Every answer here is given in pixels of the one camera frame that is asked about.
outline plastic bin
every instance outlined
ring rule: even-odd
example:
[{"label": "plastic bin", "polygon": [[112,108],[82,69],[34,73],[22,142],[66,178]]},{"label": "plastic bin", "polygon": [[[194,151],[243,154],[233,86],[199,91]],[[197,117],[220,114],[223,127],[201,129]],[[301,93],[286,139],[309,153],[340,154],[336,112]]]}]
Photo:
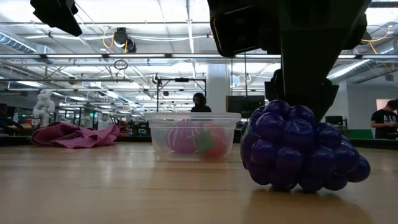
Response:
[{"label": "plastic bin", "polygon": [[237,113],[148,113],[156,154],[168,161],[222,161],[231,152]]}]

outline ceiling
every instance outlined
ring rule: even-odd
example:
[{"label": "ceiling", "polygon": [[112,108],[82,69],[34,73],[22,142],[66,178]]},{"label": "ceiling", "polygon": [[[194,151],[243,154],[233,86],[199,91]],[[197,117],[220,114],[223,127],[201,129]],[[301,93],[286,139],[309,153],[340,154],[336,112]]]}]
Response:
[{"label": "ceiling", "polygon": [[[40,44],[50,47],[57,54],[111,54],[124,53],[113,45],[111,48],[107,46],[112,44],[112,33],[117,27],[126,27],[127,33],[134,39],[137,45],[137,54],[157,54],[157,53],[175,53],[175,54],[217,54],[214,40],[211,38],[211,29],[209,25],[210,15],[206,0],[76,0],[79,8],[78,14],[75,16],[80,23],[83,34],[80,38],[74,38],[71,35],[41,23],[38,18],[33,15],[33,8],[29,4],[29,0],[2,0],[0,1],[0,29],[6,30],[8,33],[15,35],[16,38],[23,40],[27,44]],[[373,39],[379,39],[386,35],[386,38],[375,42],[377,49],[386,42],[392,40],[398,34],[398,8],[369,8],[367,10],[368,32]],[[192,38],[190,38],[190,29],[192,30]],[[0,45],[0,52],[3,54],[20,54],[20,52]],[[255,50],[249,54],[264,54],[262,50]],[[372,50],[368,45],[360,45],[354,51],[344,52],[349,54],[372,54]],[[102,82],[101,88],[104,89],[130,89],[132,91],[115,91],[115,93],[131,102],[147,103],[146,108],[151,108],[150,103],[154,103],[151,98],[155,92],[146,92],[140,89],[151,89],[155,85],[152,78],[158,74],[160,78],[206,78],[209,63],[224,63],[228,66],[228,70],[233,69],[233,74],[239,77],[239,85],[234,87],[234,94],[243,94],[244,90],[244,74],[245,66],[243,62],[231,62],[229,60],[171,60],[167,58],[151,59],[151,66],[148,66],[147,59],[130,59],[127,60],[129,68],[118,73],[112,65],[114,60],[107,62],[106,68],[104,60],[83,60],[70,61],[67,59],[57,59],[54,66],[47,67],[47,76],[51,74],[51,78],[118,78],[123,76],[131,80],[131,82]],[[14,70],[17,73],[3,74],[3,78],[41,78],[45,75],[45,67],[38,64],[34,60],[8,60],[16,66],[25,66],[28,71]],[[87,66],[76,66],[74,62],[82,62]],[[347,60],[337,61],[335,67],[352,63]],[[274,70],[280,68],[279,60],[264,60],[262,63],[258,61],[248,61],[246,72],[249,74],[249,89],[257,89],[251,94],[264,94],[264,81],[271,79]],[[360,73],[349,78],[350,83],[356,83],[358,80],[367,78],[377,74],[383,74],[383,67],[375,67],[364,73]],[[357,85],[392,85],[395,82],[387,82],[385,78],[373,78]],[[71,85],[69,83],[44,83],[50,88],[90,88],[82,86],[81,83]],[[21,85],[21,83],[13,83],[13,88],[35,88],[34,86]],[[197,83],[175,83],[170,82],[165,88],[186,88],[192,91],[171,91],[169,96],[161,96],[164,101],[164,111],[175,110],[175,108],[186,108],[188,111],[192,106],[192,96],[196,91],[201,91]],[[71,93],[62,93],[63,96],[70,96]],[[107,100],[108,96],[98,96],[97,93],[73,93],[82,98],[89,98],[97,102]],[[171,104],[172,99],[178,99],[183,102],[181,105]],[[110,102],[122,103],[120,98],[110,99]]]}]

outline wooden table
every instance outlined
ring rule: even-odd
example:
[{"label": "wooden table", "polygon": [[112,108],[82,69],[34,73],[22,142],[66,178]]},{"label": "wooden table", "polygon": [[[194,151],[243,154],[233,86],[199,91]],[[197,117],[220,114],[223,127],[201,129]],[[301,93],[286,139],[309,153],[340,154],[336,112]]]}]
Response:
[{"label": "wooden table", "polygon": [[0,148],[0,223],[393,224],[398,152],[359,149],[373,171],[339,192],[269,191],[232,162],[156,162],[149,143]]}]

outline pink cloth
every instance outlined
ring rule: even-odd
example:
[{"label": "pink cloth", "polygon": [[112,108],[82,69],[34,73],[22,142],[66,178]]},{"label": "pink cloth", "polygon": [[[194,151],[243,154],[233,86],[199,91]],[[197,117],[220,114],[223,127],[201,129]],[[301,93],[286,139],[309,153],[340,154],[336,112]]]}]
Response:
[{"label": "pink cloth", "polygon": [[56,121],[49,124],[46,128],[35,131],[30,140],[37,146],[81,149],[95,146],[111,146],[118,136],[119,128],[115,124],[109,125],[104,130],[92,131]]}]

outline metal frame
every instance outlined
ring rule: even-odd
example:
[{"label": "metal frame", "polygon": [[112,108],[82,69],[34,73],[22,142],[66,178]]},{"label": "metal frame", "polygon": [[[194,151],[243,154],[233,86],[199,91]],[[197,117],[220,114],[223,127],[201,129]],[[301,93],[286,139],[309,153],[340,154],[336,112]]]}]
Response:
[{"label": "metal frame", "polygon": [[[162,88],[159,88],[160,86],[159,86],[159,83],[161,82],[161,81],[166,81],[166,83],[164,83],[163,84],[163,86],[162,86]],[[184,82],[184,83],[186,83],[186,82],[189,82],[189,81],[194,81],[204,92],[205,92],[205,97],[207,96],[207,83],[206,83],[206,81],[207,81],[207,79],[205,79],[205,78],[160,78],[160,79],[158,79],[157,80],[157,83],[156,83],[156,112],[159,112],[159,92],[160,92],[160,90],[163,90],[163,88],[167,85],[167,84],[169,84],[171,81],[175,81],[175,82]],[[197,81],[202,81],[202,82],[204,82],[205,83],[205,88],[203,89],[200,85],[199,85],[199,83],[197,82]]]}]

